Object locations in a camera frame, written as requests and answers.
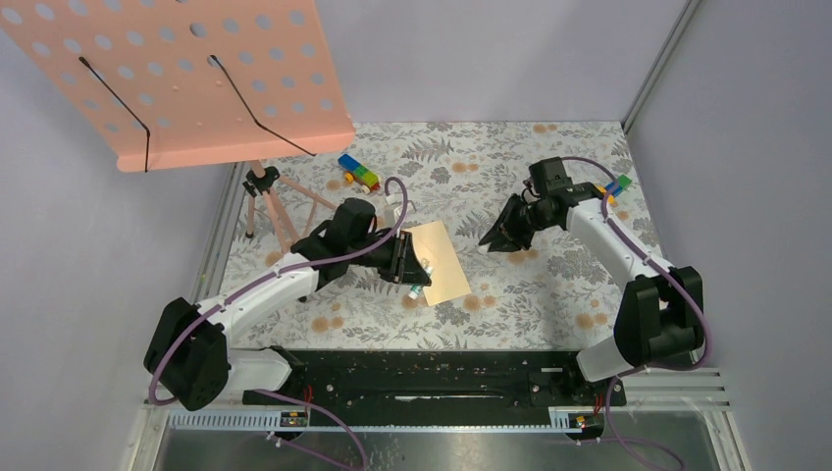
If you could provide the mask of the cream envelope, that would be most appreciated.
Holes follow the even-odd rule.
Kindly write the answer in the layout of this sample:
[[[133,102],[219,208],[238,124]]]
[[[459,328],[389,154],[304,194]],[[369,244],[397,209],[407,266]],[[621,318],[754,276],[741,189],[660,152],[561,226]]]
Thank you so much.
[[[444,223],[434,221],[409,231],[417,258],[432,269],[432,283],[423,288],[427,305],[436,306],[469,295],[472,290]]]

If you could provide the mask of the white green glue stick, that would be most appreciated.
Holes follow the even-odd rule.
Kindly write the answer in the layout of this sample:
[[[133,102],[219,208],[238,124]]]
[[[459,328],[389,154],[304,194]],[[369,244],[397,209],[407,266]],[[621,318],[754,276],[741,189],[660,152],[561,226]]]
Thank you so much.
[[[423,293],[425,287],[429,287],[432,283],[431,276],[434,272],[433,266],[423,267],[418,273],[413,276],[412,287],[407,293],[407,297],[411,300],[417,300]]]

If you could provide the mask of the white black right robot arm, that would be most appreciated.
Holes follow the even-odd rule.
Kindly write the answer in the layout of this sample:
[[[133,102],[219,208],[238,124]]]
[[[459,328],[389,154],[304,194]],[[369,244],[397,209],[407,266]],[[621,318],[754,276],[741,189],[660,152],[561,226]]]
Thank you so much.
[[[574,182],[564,163],[554,157],[531,165],[530,196],[511,195],[479,244],[487,252],[528,250],[536,233],[559,227],[589,248],[621,289],[612,335],[582,349],[562,379],[566,397],[586,404],[603,380],[704,347],[709,329],[701,275],[649,251],[611,212],[613,190]]]

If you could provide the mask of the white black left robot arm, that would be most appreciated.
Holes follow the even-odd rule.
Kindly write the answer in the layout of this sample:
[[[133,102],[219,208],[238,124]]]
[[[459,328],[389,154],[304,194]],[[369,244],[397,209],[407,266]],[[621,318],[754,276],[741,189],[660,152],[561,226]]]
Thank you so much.
[[[301,397],[304,378],[275,347],[236,348],[236,338],[278,309],[308,298],[351,266],[371,268],[382,281],[427,287],[431,277],[411,232],[379,229],[375,207],[348,198],[333,217],[295,242],[265,272],[239,288],[164,308],[143,359],[148,398],[199,410],[224,394],[266,390],[282,403]]]

